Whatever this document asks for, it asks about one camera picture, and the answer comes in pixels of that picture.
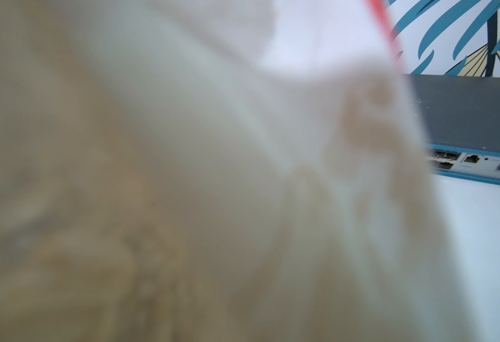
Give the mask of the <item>oatmeal bag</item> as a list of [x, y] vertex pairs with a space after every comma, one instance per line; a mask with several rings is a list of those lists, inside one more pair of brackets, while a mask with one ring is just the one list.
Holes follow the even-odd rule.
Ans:
[[475, 341], [381, 1], [0, 1], [0, 341]]

